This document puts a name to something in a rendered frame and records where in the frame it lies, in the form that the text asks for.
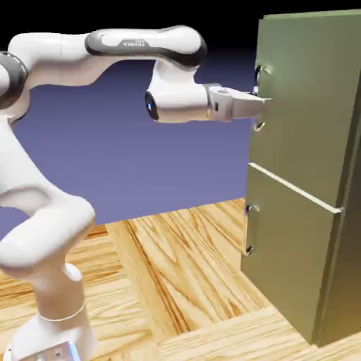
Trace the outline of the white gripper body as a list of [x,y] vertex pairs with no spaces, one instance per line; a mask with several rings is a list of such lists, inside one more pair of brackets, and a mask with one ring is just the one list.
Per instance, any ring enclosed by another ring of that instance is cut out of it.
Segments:
[[271,98],[262,98],[249,92],[230,89],[233,97],[232,118],[253,118],[260,115],[272,101]]

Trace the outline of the tall olive green cabinet door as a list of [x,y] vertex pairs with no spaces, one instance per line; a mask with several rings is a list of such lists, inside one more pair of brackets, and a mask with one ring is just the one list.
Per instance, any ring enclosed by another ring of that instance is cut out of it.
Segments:
[[340,207],[360,101],[361,10],[265,16],[256,64],[269,104],[252,133],[251,161]]

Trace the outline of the short olive green cabinet door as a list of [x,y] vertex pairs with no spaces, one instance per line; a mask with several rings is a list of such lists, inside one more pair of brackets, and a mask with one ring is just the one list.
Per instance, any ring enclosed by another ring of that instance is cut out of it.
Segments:
[[257,242],[242,272],[309,343],[315,340],[324,272],[342,215],[261,166],[247,170],[246,204],[259,207]]

